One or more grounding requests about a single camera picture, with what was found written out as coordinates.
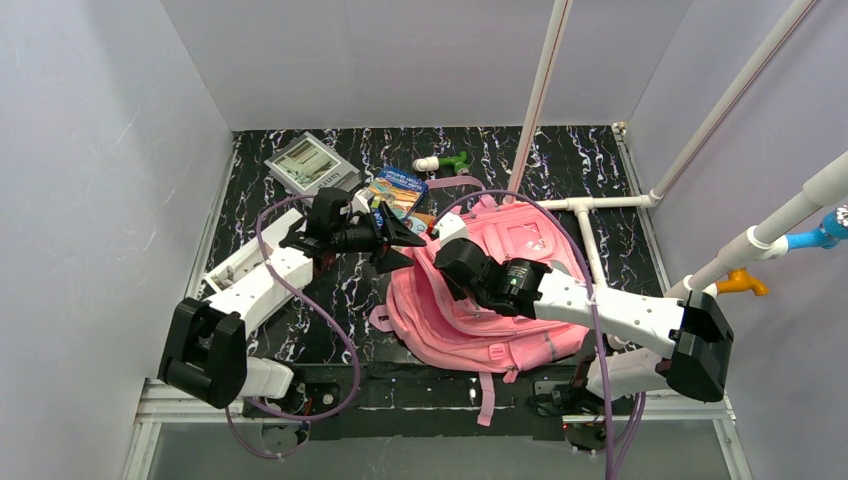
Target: white wall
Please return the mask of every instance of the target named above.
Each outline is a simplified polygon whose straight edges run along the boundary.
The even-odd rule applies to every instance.
[[[543,123],[630,117],[691,0],[577,1]],[[163,0],[232,130],[520,125],[552,0]]]
[[[671,164],[788,3],[695,1],[629,128],[645,187]],[[651,212],[672,283],[848,150],[846,22],[848,3],[819,0]],[[755,478],[845,476],[846,249],[797,251],[753,265],[749,271],[772,293],[721,297],[737,333],[728,391]]]
[[[159,2],[0,25],[0,478],[113,480],[231,136]]]

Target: orange faucet handle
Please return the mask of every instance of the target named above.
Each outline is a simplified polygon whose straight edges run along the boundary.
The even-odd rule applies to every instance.
[[[759,297],[769,292],[768,287],[763,282],[749,275],[748,271],[744,268],[727,272],[727,280],[716,282],[716,289],[719,295],[722,293],[738,293],[751,290],[754,292],[754,295]]]

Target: white robotic arm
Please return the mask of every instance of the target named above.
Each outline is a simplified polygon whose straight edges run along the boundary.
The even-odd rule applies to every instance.
[[[263,232],[273,248],[269,264],[294,288],[302,289],[339,254],[371,253],[379,273],[412,265],[391,246],[423,246],[381,203],[371,213],[363,192],[351,200],[333,188],[319,190],[308,222],[291,210]],[[294,378],[286,365],[246,357],[246,338],[292,293],[265,268],[258,240],[248,242],[205,279],[214,295],[177,306],[158,378],[210,405],[223,408],[238,396],[282,398]]]
[[[461,220],[446,216],[435,266],[454,299],[472,297],[506,316],[559,320],[594,327],[597,306],[604,333],[629,338],[642,349],[607,359],[611,397],[672,388],[705,402],[724,398],[733,331],[715,299],[691,292],[684,300],[654,298],[585,283],[548,265],[513,258],[498,263],[464,234]],[[442,223],[439,237],[442,237]],[[603,397],[599,362],[578,369],[572,388]]]

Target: white pipe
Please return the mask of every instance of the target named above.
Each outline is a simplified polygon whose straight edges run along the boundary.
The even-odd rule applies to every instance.
[[[660,179],[657,185],[651,189],[649,195],[657,201],[663,198],[666,191],[678,179],[680,174],[687,165],[698,154],[698,150],[706,143],[707,139],[718,128],[718,125],[727,116],[736,101],[745,93],[745,90],[753,83],[757,75],[762,71],[763,67],[771,60],[774,53],[783,44],[792,30],[801,22],[804,15],[810,11],[810,8],[816,0],[795,0],[786,9],[786,12],[780,17],[777,24],[772,28],[771,32],[766,36],[765,40],[760,44],[757,50],[748,59],[748,63],[739,71],[739,74],[733,80],[733,83],[727,87],[724,95],[721,96],[718,103],[704,119],[701,126],[683,147],[683,150],[674,159],[671,167],[666,171],[665,175]]]
[[[536,125],[539,123],[542,103],[545,101],[545,93],[548,91],[548,83],[553,74],[554,62],[572,3],[574,3],[572,0],[556,0],[554,2],[551,20],[548,22],[548,33],[545,35],[545,44],[542,46],[542,56],[539,58],[539,66],[536,68],[536,80],[533,83],[533,91],[530,93],[530,104],[527,105],[527,113],[524,115],[521,139],[518,141],[515,161],[512,162],[512,174],[509,177],[507,188],[513,192],[518,191],[521,177],[524,176],[524,166],[527,164],[527,157],[530,155],[530,145],[533,143],[533,135],[536,132]]]
[[[832,205],[846,196],[848,152],[813,175],[804,183],[801,193],[792,197],[760,225],[748,228],[731,240],[708,264],[671,287],[665,296],[685,298],[689,290],[703,290],[728,271],[747,267],[751,262],[768,256],[775,248],[774,244],[789,230],[820,208]]]
[[[795,225],[816,213],[821,207],[821,205],[807,198],[804,192],[801,192],[757,225],[754,229],[754,238],[771,245],[786,232],[792,230]]]
[[[595,285],[606,287],[607,277],[604,272],[604,264],[601,263],[601,255],[598,253],[598,244],[595,243],[592,223],[589,221],[589,210],[579,208],[574,211],[574,214],[577,215],[577,224],[580,226],[580,234],[583,236],[583,244],[586,246],[586,261],[589,263],[589,270],[592,271]]]
[[[548,210],[577,210],[586,208],[588,210],[598,208],[624,208],[624,207],[654,207],[657,202],[648,195],[636,197],[571,197],[560,200],[542,200],[539,205]]]

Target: black floor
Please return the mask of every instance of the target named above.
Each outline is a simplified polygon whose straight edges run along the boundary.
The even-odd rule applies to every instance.
[[[465,150],[471,160],[472,175],[487,187],[505,188],[520,128],[374,128],[310,132],[353,165],[362,167],[366,180],[379,173],[384,165],[411,172],[411,163],[416,158],[455,155]],[[259,213],[287,196],[282,185],[270,176],[263,161],[301,133],[301,130],[281,130],[237,134],[235,165],[207,269],[253,238]],[[630,195],[624,172],[609,127],[543,127],[536,135],[520,191],[540,200]],[[450,172],[439,172],[439,175],[448,174]],[[434,191],[428,194],[422,210],[436,213],[452,199],[469,193],[468,188]],[[573,215],[556,215],[582,245]],[[636,209],[605,209],[593,211],[591,215],[609,285],[634,293],[660,295],[660,284]],[[363,363],[418,363],[393,334],[381,333],[368,324],[368,314],[373,307],[384,302],[387,284],[388,275],[376,275],[364,256],[347,255],[304,291],[326,308],[345,331],[351,332]],[[297,300],[272,316],[254,334],[253,340],[249,348],[253,356],[298,364],[349,363],[349,353],[344,351],[342,342],[318,315]],[[375,405],[367,399],[357,403],[362,402]]]

